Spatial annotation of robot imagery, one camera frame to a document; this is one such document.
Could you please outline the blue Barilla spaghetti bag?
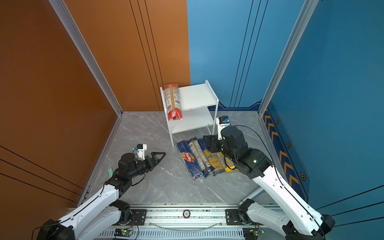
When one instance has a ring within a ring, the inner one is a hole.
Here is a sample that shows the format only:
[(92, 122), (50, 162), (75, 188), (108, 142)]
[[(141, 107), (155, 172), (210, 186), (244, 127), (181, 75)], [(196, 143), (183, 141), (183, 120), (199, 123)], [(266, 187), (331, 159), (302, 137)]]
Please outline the blue Barilla spaghetti bag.
[(193, 180), (198, 179), (203, 176), (203, 172), (191, 150), (191, 148), (188, 145), (187, 141), (181, 141), (177, 143), (177, 148), (181, 154), (181, 157), (183, 161), (185, 162), (191, 177)]

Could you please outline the red spaghetti bag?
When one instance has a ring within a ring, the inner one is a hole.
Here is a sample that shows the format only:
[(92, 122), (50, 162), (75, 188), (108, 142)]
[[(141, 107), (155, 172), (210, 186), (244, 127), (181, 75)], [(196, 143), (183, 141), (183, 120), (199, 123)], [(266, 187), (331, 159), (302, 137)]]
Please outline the red spaghetti bag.
[(182, 106), (178, 84), (164, 86), (165, 103), (169, 121), (182, 120)]

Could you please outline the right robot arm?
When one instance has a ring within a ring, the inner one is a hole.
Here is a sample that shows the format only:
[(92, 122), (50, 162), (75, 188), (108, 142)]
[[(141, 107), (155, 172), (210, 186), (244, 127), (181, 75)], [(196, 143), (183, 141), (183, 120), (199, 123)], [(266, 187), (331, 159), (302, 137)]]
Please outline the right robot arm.
[(203, 137), (211, 153), (221, 153), (236, 169), (265, 190), (283, 210), (276, 213), (246, 199), (238, 208), (246, 225), (262, 224), (287, 240), (324, 240), (335, 220), (313, 209), (277, 171), (273, 161), (261, 150), (250, 148), (238, 126), (228, 126), (218, 135)]

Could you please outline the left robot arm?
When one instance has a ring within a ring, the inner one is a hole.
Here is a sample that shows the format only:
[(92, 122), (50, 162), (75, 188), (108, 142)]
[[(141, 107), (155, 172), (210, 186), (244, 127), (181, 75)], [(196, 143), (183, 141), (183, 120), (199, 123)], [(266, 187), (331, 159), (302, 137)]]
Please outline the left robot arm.
[(145, 176), (163, 158), (165, 152), (152, 152), (140, 160), (138, 154), (121, 156), (118, 168), (101, 189), (72, 212), (57, 221), (48, 220), (41, 227), (39, 240), (92, 240), (112, 224), (134, 224), (130, 204), (120, 197), (133, 184), (133, 178)]

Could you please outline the white two-tier shelf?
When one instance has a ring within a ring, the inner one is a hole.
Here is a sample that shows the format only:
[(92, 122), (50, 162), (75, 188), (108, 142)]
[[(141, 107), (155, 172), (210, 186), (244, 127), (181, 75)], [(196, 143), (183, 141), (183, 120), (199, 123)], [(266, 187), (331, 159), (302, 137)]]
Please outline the white two-tier shelf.
[(179, 93), (183, 118), (170, 121), (166, 117), (172, 147), (175, 146), (174, 134), (207, 128), (213, 135), (217, 129), (219, 98), (208, 80), (203, 84), (181, 87)]

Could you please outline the blue yellow spaghetti bag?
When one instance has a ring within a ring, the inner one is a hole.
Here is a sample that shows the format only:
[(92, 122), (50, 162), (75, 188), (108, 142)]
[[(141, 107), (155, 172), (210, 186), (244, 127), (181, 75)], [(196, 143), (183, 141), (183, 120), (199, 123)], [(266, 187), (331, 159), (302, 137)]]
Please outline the blue yellow spaghetti bag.
[(221, 158), (217, 153), (211, 153), (208, 151), (206, 144), (203, 139), (198, 139), (198, 142), (201, 146), (202, 151), (204, 152), (209, 164), (211, 165), (210, 169), (212, 169), (212, 173), (214, 176), (225, 172), (225, 168), (222, 164)]

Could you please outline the clear white-label spaghetti bag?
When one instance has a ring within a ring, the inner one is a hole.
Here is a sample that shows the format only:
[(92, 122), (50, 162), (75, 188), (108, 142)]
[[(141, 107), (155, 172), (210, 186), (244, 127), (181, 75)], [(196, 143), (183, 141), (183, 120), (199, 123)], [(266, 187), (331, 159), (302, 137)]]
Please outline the clear white-label spaghetti bag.
[(188, 141), (188, 145), (190, 149), (192, 150), (199, 167), (203, 173), (204, 178), (207, 178), (212, 172), (213, 172), (213, 167), (208, 161), (208, 158), (206, 157), (204, 151), (202, 150), (198, 139), (193, 138)]

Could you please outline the green connector block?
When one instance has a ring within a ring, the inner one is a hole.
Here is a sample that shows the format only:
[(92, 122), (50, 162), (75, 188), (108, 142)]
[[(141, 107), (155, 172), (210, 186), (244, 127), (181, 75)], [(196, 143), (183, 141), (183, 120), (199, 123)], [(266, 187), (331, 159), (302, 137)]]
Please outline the green connector block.
[(109, 174), (109, 178), (111, 178), (113, 176), (113, 169), (108, 169), (108, 174)]

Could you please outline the left circuit board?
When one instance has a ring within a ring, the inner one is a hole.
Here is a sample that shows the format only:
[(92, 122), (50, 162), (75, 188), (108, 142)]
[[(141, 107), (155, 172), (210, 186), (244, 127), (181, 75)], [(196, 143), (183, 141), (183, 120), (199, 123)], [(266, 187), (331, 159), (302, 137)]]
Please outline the left circuit board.
[(115, 229), (114, 238), (117, 237), (131, 237), (134, 231), (132, 229)]

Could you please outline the circuit board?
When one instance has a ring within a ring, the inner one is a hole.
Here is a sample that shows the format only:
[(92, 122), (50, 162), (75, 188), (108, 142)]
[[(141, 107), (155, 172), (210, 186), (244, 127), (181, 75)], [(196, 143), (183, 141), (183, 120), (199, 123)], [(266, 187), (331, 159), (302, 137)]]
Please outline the circuit board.
[(117, 237), (131, 237), (134, 231), (132, 229), (115, 229), (114, 238)]
[(261, 229), (243, 228), (243, 236), (245, 240), (257, 240), (259, 236), (264, 234), (265, 231)]

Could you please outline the right circuit board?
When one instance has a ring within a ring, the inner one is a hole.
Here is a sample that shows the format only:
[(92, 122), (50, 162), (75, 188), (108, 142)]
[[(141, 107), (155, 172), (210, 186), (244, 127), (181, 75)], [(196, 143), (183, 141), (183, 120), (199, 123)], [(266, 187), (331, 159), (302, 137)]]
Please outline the right circuit board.
[(261, 229), (243, 228), (243, 236), (245, 240), (257, 240), (259, 236), (264, 234), (265, 231)]

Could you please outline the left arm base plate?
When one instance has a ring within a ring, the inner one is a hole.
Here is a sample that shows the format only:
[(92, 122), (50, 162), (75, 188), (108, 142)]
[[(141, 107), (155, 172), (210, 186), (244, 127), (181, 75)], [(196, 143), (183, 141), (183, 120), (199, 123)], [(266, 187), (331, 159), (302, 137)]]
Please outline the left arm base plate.
[(130, 209), (121, 212), (120, 219), (116, 223), (118, 226), (144, 226), (147, 216), (145, 209)]

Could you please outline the round rail knob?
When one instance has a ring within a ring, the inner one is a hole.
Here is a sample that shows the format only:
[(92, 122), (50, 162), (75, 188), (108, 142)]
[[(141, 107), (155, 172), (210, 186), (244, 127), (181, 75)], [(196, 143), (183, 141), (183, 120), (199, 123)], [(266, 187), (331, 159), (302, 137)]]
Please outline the round rail knob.
[(191, 216), (190, 210), (183, 211), (183, 218), (188, 219)]

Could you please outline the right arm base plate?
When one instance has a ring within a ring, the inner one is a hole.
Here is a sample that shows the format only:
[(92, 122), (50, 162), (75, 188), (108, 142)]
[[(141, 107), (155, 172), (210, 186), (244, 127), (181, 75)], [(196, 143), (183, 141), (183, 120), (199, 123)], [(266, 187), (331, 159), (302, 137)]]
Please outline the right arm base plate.
[(226, 209), (226, 224), (228, 226), (261, 226), (261, 224), (251, 221), (250, 218), (241, 214), (238, 209)]

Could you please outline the aluminium front rail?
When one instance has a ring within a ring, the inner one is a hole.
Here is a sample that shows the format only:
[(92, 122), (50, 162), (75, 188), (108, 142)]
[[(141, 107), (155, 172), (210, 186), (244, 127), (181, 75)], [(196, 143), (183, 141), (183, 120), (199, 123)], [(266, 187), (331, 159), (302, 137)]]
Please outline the aluminium front rail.
[[(283, 213), (277, 205), (262, 207)], [(261, 229), (264, 235), (258, 240), (283, 240), (280, 233), (264, 226), (228, 226), (226, 209), (238, 209), (237, 205), (132, 205), (130, 209), (145, 209), (144, 226), (118, 226), (112, 224), (93, 240), (244, 240), (243, 228)], [(191, 216), (183, 218), (183, 211)], [(114, 238), (115, 229), (132, 229), (131, 237)]]

